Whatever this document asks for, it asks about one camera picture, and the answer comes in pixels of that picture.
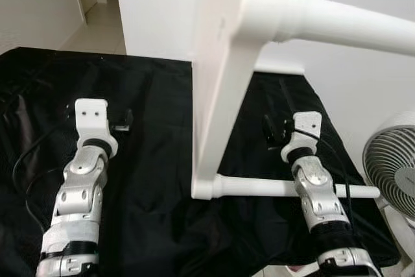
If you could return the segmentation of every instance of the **electric fan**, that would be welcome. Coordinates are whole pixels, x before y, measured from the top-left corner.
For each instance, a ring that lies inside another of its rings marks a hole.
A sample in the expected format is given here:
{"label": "electric fan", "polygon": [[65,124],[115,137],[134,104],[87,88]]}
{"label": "electric fan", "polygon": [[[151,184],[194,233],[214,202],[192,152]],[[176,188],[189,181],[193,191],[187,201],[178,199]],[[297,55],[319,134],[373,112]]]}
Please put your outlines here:
{"label": "electric fan", "polygon": [[391,231],[412,263],[401,277],[415,276],[415,110],[389,119],[363,152],[366,175],[388,202]]}

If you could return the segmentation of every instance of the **black table cover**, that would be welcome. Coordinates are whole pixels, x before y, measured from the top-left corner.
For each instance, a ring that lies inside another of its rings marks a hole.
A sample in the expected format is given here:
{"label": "black table cover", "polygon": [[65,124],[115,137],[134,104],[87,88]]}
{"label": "black table cover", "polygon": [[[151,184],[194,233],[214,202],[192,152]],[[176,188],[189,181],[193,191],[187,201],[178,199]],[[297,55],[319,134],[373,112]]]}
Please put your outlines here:
{"label": "black table cover", "polygon": [[[102,276],[249,276],[268,264],[314,261],[297,198],[191,198],[191,91],[189,62],[29,48],[1,55],[0,276],[33,276],[42,243],[14,189],[13,165],[81,97],[106,99],[111,120],[128,108],[134,115],[129,135],[116,134],[119,152],[104,188]],[[269,114],[279,124],[295,110],[322,113],[322,137],[343,161],[350,182],[362,184],[318,95],[304,77],[290,75],[254,74],[218,172],[292,180],[279,150],[267,151],[261,121]],[[47,222],[76,140],[72,118],[18,171],[22,189],[43,175],[30,197]],[[335,182],[344,183],[324,145],[318,156]],[[399,252],[375,202],[352,204],[356,229],[376,264],[397,263]]]}

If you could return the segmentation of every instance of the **white wall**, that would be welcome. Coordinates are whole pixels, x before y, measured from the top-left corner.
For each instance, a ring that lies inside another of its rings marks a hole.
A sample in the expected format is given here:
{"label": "white wall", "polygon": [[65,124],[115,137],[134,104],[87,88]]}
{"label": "white wall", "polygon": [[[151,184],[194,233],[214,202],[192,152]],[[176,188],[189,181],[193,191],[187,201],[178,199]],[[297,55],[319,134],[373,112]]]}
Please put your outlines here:
{"label": "white wall", "polygon": [[129,55],[190,60],[197,0],[119,0]]}
{"label": "white wall", "polygon": [[18,45],[58,49],[82,23],[77,0],[0,0],[0,53]]}
{"label": "white wall", "polygon": [[[197,0],[119,0],[128,54],[191,60]],[[415,20],[415,0],[333,0]],[[391,114],[415,107],[415,59],[294,41],[261,59],[305,67],[359,169],[370,134]]]}
{"label": "white wall", "polygon": [[[332,0],[415,21],[415,0]],[[386,118],[415,108],[415,58],[299,40],[263,49],[267,62],[305,66],[344,144],[362,171],[364,144]]]}

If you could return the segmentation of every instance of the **white baseboard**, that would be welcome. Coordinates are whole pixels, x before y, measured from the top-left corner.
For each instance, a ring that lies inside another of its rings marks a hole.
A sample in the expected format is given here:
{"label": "white baseboard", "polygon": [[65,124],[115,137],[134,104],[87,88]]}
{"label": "white baseboard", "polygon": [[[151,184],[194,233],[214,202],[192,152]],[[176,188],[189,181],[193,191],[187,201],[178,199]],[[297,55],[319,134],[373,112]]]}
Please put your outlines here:
{"label": "white baseboard", "polygon": [[86,27],[85,23],[82,23],[81,26],[79,26],[79,28],[72,33],[72,35],[69,35],[68,38],[66,38],[62,44],[59,46],[58,50],[65,50],[67,49],[75,40],[75,38],[82,32],[82,30]]}

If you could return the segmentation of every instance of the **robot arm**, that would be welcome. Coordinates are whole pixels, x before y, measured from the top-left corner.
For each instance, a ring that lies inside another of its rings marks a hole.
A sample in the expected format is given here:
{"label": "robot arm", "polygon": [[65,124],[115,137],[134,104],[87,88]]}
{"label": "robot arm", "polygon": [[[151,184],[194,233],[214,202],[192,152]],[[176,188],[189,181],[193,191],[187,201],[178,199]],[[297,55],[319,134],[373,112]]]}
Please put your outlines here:
{"label": "robot arm", "polygon": [[106,106],[100,99],[75,103],[78,150],[65,166],[51,227],[43,235],[38,277],[93,276],[97,272],[102,190],[108,159],[117,153]]}
{"label": "robot arm", "polygon": [[369,253],[353,233],[333,179],[316,154],[320,138],[318,112],[294,114],[294,129],[281,157],[290,163],[317,262],[325,276],[382,276]]}

